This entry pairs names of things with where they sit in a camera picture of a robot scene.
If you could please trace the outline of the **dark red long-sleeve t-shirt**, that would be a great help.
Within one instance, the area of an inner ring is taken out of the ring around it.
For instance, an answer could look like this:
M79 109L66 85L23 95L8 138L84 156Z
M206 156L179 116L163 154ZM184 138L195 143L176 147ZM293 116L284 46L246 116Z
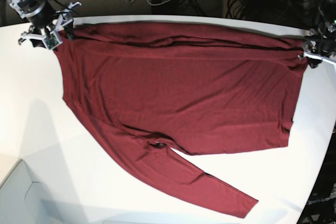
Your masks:
M244 218L257 200L187 155L286 147L302 41L225 27L78 27L56 50L63 99L126 172L180 200Z

